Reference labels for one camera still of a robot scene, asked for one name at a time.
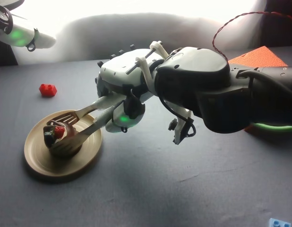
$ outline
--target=table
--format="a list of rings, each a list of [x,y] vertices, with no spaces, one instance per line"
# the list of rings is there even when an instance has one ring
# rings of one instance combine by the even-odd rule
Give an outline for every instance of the table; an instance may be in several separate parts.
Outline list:
[[[292,65],[292,47],[272,48]],[[230,58],[246,51],[227,52]],[[127,134],[103,130],[103,152],[62,184],[27,174],[24,142],[50,113],[96,98],[96,61],[0,68],[0,227],[265,227],[292,223],[292,133],[217,134],[195,117],[180,145],[157,98]],[[40,84],[55,84],[42,98]]]

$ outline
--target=green cable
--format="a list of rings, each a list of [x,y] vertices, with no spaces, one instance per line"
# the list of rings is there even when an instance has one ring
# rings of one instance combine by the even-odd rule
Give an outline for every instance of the green cable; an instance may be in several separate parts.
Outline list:
[[[266,124],[260,124],[255,123],[254,126],[264,129],[264,130],[270,130],[270,131],[278,131],[278,132],[286,132],[286,131],[292,131],[292,126],[271,126]]]

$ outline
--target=strawberry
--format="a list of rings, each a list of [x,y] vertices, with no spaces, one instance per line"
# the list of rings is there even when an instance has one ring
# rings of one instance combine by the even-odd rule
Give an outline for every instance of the strawberry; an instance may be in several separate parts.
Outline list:
[[[56,126],[54,130],[55,138],[60,139],[64,134],[65,128],[63,126]]]

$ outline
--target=white wall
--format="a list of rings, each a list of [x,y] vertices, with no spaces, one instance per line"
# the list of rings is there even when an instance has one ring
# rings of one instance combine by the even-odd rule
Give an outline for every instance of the white wall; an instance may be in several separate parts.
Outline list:
[[[265,0],[25,0],[12,13],[56,34],[50,49],[13,47],[19,64],[107,59],[129,45],[148,47],[161,40],[169,51],[183,46],[212,49],[212,38],[229,19],[263,11]],[[217,37],[222,50],[254,47],[260,15],[231,22]]]

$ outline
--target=light blue toy block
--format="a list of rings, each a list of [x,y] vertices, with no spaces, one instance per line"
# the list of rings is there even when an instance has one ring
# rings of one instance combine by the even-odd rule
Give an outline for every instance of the light blue toy block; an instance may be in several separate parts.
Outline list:
[[[292,227],[291,223],[270,218],[269,227]]]

